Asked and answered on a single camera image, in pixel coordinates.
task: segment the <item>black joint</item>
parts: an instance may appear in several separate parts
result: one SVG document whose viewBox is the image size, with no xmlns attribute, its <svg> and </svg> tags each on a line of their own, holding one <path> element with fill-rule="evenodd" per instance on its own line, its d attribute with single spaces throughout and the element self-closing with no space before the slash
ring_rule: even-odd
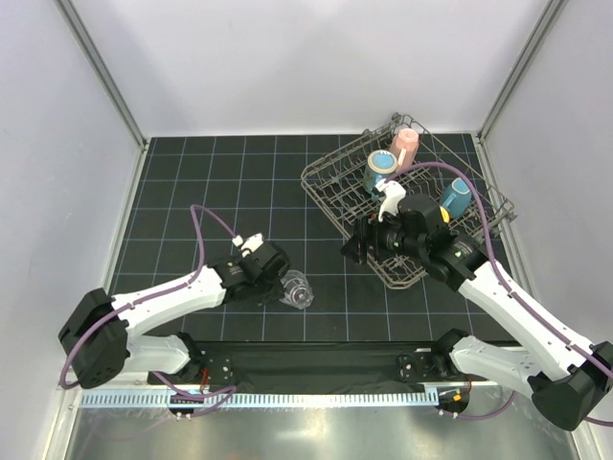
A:
<svg viewBox="0 0 613 460">
<path fill-rule="evenodd" d="M 451 361 L 450 354 L 455 348 L 456 344 L 464 337 L 468 336 L 469 333 L 465 331 L 452 329 L 448 333 L 445 333 L 432 346 L 432 363 L 441 378 L 447 380 L 461 375 L 461 372 L 456 369 L 456 366 L 454 366 L 453 362 Z"/>
<path fill-rule="evenodd" d="M 176 374 L 165 375 L 166 379 L 174 385 L 200 383 L 202 381 L 202 371 L 207 367 L 207 356 L 200 352 L 200 349 L 188 333 L 176 333 L 175 335 L 181 339 L 185 348 L 188 349 L 190 360 Z M 148 374 L 147 382 L 150 385 L 162 384 L 162 381 L 152 373 Z"/>
<path fill-rule="evenodd" d="M 57 336 L 66 355 L 94 323 L 114 311 L 112 303 L 102 288 L 83 296 Z M 122 371 L 128 357 L 125 326 L 125 321 L 114 317 L 85 341 L 72 363 L 81 388 L 100 386 Z"/>
<path fill-rule="evenodd" d="M 592 350 L 595 359 L 613 367 L 613 345 L 603 342 Z M 563 379 L 551 381 L 540 373 L 529 377 L 528 383 L 538 411 L 555 426 L 572 431 L 611 390 L 613 381 L 588 360 L 568 371 L 571 375 Z"/>
<path fill-rule="evenodd" d="M 212 268 L 226 289 L 224 303 L 247 299 L 265 303 L 284 296 L 281 279 L 289 270 L 289 258 L 277 244 L 265 241 L 253 253 L 226 258 Z"/>
</svg>

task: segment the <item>ruler scale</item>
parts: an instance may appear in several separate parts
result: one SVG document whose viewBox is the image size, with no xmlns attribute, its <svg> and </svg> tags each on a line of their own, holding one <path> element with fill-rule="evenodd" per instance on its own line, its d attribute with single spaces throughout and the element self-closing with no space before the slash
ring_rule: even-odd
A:
<svg viewBox="0 0 613 460">
<path fill-rule="evenodd" d="M 83 392 L 79 408 L 206 408 L 218 403 L 222 396 L 206 402 L 172 402 L 174 392 L 168 389 L 87 390 Z M 438 405 L 437 388 L 423 393 L 383 395 L 254 395 L 239 393 L 223 405 L 225 409 L 253 408 L 336 408 L 336 407 L 399 407 Z"/>
</svg>

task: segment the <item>white wall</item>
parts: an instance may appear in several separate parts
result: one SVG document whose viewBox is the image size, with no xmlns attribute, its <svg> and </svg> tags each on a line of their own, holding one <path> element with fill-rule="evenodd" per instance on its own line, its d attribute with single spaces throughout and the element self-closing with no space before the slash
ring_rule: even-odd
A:
<svg viewBox="0 0 613 460">
<path fill-rule="evenodd" d="M 477 129 L 546 0 L 75 0 L 146 135 Z"/>
<path fill-rule="evenodd" d="M 109 258 L 137 147 L 56 5 L 0 1 L 0 457 L 40 458 L 57 332 Z"/>
<path fill-rule="evenodd" d="M 538 297 L 596 342 L 613 341 L 611 17 L 569 2 L 488 139 Z M 613 420 L 613 395 L 595 412 Z"/>
</svg>

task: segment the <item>metal frame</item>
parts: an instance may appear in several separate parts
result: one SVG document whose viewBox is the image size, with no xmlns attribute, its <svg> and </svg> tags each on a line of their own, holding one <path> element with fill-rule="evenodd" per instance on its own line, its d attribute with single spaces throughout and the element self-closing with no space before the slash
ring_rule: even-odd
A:
<svg viewBox="0 0 613 460">
<path fill-rule="evenodd" d="M 496 174 L 494 173 L 491 162 L 489 161 L 486 143 L 482 142 L 477 133 L 473 132 L 471 136 L 475 149 L 477 150 L 477 157 L 481 163 L 484 176 L 488 179 L 489 183 L 497 187 Z M 538 299 L 537 294 L 534 293 L 534 278 L 530 270 L 523 263 L 526 258 L 523 257 L 524 251 L 522 250 L 521 243 L 513 232 L 513 224 L 512 222 L 503 222 L 501 225 L 503 231 L 500 237 L 505 246 L 505 250 L 509 255 L 509 264 L 511 265 L 513 279 L 517 281 L 519 286 L 530 293 L 532 297 Z M 599 438 L 595 435 L 590 424 L 580 424 L 579 427 L 572 432 L 572 437 L 579 452 L 579 458 L 590 460 L 604 458 L 604 450 L 601 447 Z"/>
<path fill-rule="evenodd" d="M 55 2 L 66 19 L 66 22 L 83 50 L 83 53 L 87 57 L 87 60 L 89 60 L 89 63 L 92 65 L 92 68 L 98 76 L 102 87 L 106 91 L 106 94 L 108 94 L 108 97 L 113 105 L 115 105 L 115 108 L 122 117 L 122 120 L 124 120 L 125 126 L 130 131 L 130 134 L 132 134 L 132 137 L 139 147 L 144 148 L 147 140 L 141 129 L 138 127 L 138 124 L 132 116 L 130 109 L 125 103 L 124 97 L 117 87 L 117 84 L 106 68 L 106 64 L 104 64 L 104 60 L 102 59 L 94 40 L 92 40 L 92 37 L 87 32 L 87 29 L 85 28 L 77 9 L 73 5 L 72 0 L 55 0 Z"/>
<path fill-rule="evenodd" d="M 438 137 L 428 131 L 423 125 L 409 115 L 394 114 L 386 125 L 370 131 L 366 130 L 361 137 L 345 146 L 328 153 L 324 157 L 310 163 L 301 174 L 301 185 L 311 199 L 319 206 L 332 224 L 345 239 L 352 236 L 353 223 L 360 217 L 379 212 L 379 203 L 366 192 L 362 182 L 364 168 L 369 154 L 374 150 L 387 149 L 392 143 L 396 132 L 403 127 L 410 127 L 429 139 L 422 142 L 423 152 L 418 152 L 416 163 L 424 161 L 423 157 L 441 163 L 451 163 L 464 169 L 474 181 L 486 207 L 490 208 L 488 226 L 491 231 L 506 221 L 514 219 L 513 203 L 505 198 L 469 163 L 450 149 Z M 445 187 L 451 184 L 453 178 L 439 168 L 431 170 L 415 170 L 405 173 L 395 179 L 409 194 L 427 194 L 439 199 Z M 460 218 L 450 223 L 452 230 L 462 229 L 467 235 L 483 240 L 484 230 L 474 201 Z M 390 289 L 406 289 L 425 276 L 425 269 L 406 256 L 395 256 L 384 262 L 378 262 L 369 254 L 368 265 Z"/>
<path fill-rule="evenodd" d="M 166 389 L 143 390 L 90 390 L 83 394 L 80 408 L 115 409 L 196 409 L 208 408 L 223 400 L 225 395 L 214 396 L 205 402 L 173 400 Z M 439 391 L 436 386 L 428 386 L 422 392 L 393 394 L 351 395 L 266 395 L 237 393 L 223 405 L 227 409 L 308 409 L 341 407 L 409 407 L 437 406 Z"/>
<path fill-rule="evenodd" d="M 54 397 L 57 399 L 55 403 L 58 409 L 49 430 L 47 443 L 42 454 L 43 459 L 57 460 L 65 458 L 77 420 L 77 412 L 82 394 L 83 390 L 80 388 L 70 391 L 56 390 Z"/>
<path fill-rule="evenodd" d="M 493 126 L 495 125 L 498 117 L 504 110 L 511 94 L 517 87 L 517 84 L 521 81 L 522 77 L 528 70 L 528 67 L 534 60 L 534 56 L 536 52 L 540 48 L 540 45 L 545 40 L 547 33 L 551 30 L 552 26 L 555 24 L 559 14 L 561 13 L 564 6 L 568 3 L 568 0 L 549 0 L 543 13 L 540 15 L 538 20 L 536 21 L 536 25 L 533 28 L 524 48 L 519 54 L 519 58 L 513 65 L 509 76 L 507 77 L 505 84 L 502 87 L 502 90 L 498 94 L 494 105 L 489 111 L 486 120 L 479 132 L 479 137 L 481 139 L 487 139 Z"/>
<path fill-rule="evenodd" d="M 132 205 L 136 199 L 136 192 L 138 191 L 138 184 L 143 175 L 143 168 L 145 167 L 145 160 L 147 159 L 148 150 L 150 147 L 150 141 L 146 141 L 143 145 L 138 157 L 138 161 L 134 165 L 132 172 L 132 180 L 130 181 L 129 190 L 125 197 L 124 209 L 119 223 L 115 228 L 115 234 L 113 235 L 113 241 L 111 242 L 110 255 L 106 263 L 106 269 L 104 270 L 104 278 L 102 278 L 102 286 L 106 290 L 110 290 L 111 283 L 113 281 L 113 273 L 115 271 L 115 265 L 119 260 L 119 253 L 122 248 L 122 241 L 124 240 L 125 230 L 130 219 L 130 212 L 132 211 Z"/>
</svg>

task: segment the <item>mug handle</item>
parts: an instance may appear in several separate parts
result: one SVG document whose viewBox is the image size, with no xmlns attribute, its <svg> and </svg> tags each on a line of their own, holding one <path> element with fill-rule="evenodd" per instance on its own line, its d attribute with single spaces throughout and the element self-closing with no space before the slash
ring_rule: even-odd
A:
<svg viewBox="0 0 613 460">
<path fill-rule="evenodd" d="M 449 194 L 449 196 L 447 197 L 447 199 L 444 201 L 444 203 L 441 205 L 444 209 L 448 210 L 449 209 L 449 205 L 451 204 L 451 202 L 456 198 L 456 194 Z"/>
<path fill-rule="evenodd" d="M 398 156 L 398 165 L 400 166 L 404 162 L 404 157 L 406 156 L 406 149 L 400 150 L 400 155 Z"/>
</svg>

